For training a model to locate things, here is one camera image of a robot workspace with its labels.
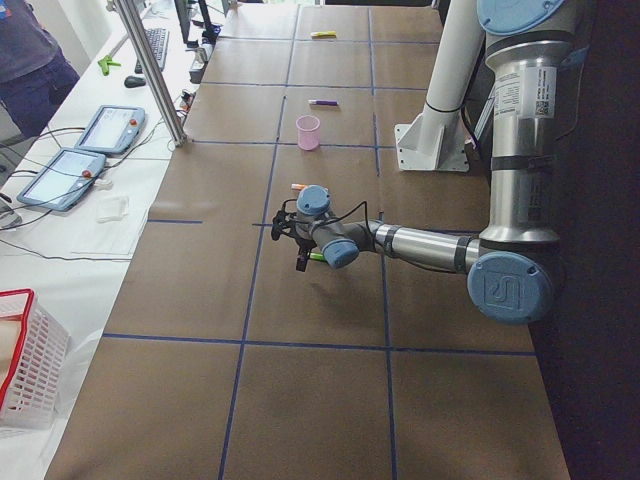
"label sticker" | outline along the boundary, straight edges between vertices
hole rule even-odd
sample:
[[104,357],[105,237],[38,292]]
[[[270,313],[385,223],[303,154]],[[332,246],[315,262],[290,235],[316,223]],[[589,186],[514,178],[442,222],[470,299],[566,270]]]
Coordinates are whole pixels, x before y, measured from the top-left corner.
[[553,118],[555,106],[555,67],[529,67],[496,79],[494,118]]
[[523,80],[522,116],[553,118],[556,106],[556,68],[526,68]]
[[513,72],[496,79],[494,118],[520,115],[520,72]]
[[551,173],[538,172],[522,177],[518,182],[518,223],[523,225],[546,225],[551,206]]

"silver cylinder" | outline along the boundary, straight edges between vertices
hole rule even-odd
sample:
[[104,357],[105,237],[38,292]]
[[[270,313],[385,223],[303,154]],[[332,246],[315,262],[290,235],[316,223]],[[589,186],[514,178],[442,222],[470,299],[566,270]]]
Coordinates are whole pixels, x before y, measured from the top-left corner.
[[489,226],[483,241],[554,243],[549,225],[555,143],[556,72],[572,48],[575,1],[535,29],[487,36],[487,66],[495,72]]
[[[392,257],[425,267],[451,272],[460,271],[456,268],[459,236],[405,227],[398,228],[387,224],[380,225],[375,231],[375,236],[378,245],[388,245],[385,253]],[[478,240],[471,240],[464,248],[462,261],[468,270],[478,259]]]

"white table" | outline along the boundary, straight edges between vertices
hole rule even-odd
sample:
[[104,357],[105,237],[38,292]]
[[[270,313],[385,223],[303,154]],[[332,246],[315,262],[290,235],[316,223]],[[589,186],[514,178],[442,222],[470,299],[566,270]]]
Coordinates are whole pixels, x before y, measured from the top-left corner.
[[[171,30],[170,45],[163,76],[172,98],[183,89],[195,91],[189,82],[193,53],[185,51],[175,18],[145,19],[146,27],[163,26]],[[135,149],[104,178],[109,190],[95,187],[67,213],[52,213],[35,223],[14,231],[0,232],[4,240],[46,256],[65,258],[110,258],[108,261],[46,260],[34,254],[0,243],[0,291],[32,288],[38,302],[70,333],[71,340],[59,384],[56,420],[49,430],[34,431],[0,439],[0,478],[2,480],[42,479],[58,447],[73,404],[89,368],[102,330],[116,300],[129,266],[149,206],[153,202],[174,149],[148,86],[128,89],[124,79],[132,75],[135,53],[127,40],[115,54],[121,67],[111,67],[104,76],[97,60],[109,53],[124,35],[115,33],[98,53],[79,83],[49,123],[54,130],[84,127],[101,105],[139,106],[147,120],[137,141],[155,131],[151,140]],[[80,131],[47,136],[34,143],[18,169],[39,170],[62,147],[72,147]],[[108,163],[115,163],[118,158]],[[15,198],[29,178],[16,175],[2,188]],[[99,224],[97,208],[112,197],[126,197],[129,213],[121,221]],[[37,219],[44,211],[20,209],[23,223]]]

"dark wall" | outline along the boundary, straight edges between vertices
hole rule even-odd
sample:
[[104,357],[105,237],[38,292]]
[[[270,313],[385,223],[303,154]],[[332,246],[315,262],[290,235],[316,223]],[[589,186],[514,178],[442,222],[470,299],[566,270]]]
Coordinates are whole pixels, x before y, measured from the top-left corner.
[[640,479],[640,8],[598,4],[579,123],[561,142],[566,287],[531,333],[573,480]]

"jeans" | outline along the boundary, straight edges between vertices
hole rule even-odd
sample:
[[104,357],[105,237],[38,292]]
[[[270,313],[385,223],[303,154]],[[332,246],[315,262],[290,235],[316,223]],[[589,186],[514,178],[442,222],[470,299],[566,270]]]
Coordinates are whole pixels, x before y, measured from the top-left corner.
[[79,80],[59,50],[44,67],[0,83],[0,100],[25,137],[39,135]]

